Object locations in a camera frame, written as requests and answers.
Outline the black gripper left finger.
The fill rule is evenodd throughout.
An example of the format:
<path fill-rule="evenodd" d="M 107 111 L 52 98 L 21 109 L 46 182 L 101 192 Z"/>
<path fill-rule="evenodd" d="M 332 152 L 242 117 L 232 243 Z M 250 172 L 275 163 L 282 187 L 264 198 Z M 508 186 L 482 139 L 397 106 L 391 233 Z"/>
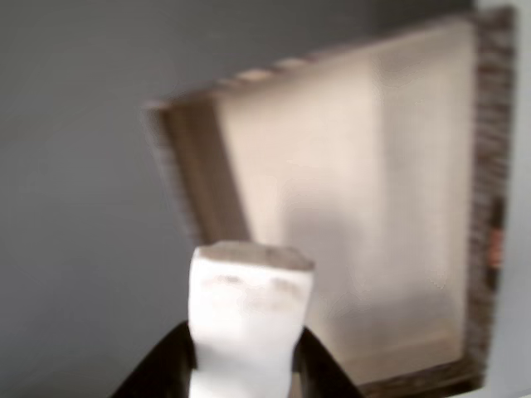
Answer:
<path fill-rule="evenodd" d="M 189 397 L 196 358 L 188 322 L 166 334 L 110 396 L 114 398 Z"/>

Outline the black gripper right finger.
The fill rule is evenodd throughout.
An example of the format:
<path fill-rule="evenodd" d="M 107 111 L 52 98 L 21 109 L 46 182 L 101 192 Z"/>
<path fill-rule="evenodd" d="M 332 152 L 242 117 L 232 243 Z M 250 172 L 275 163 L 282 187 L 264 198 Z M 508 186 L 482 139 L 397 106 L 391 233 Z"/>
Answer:
<path fill-rule="evenodd" d="M 304 398 L 363 398 L 341 366 L 307 327 L 295 346 L 292 372 L 300 375 Z"/>

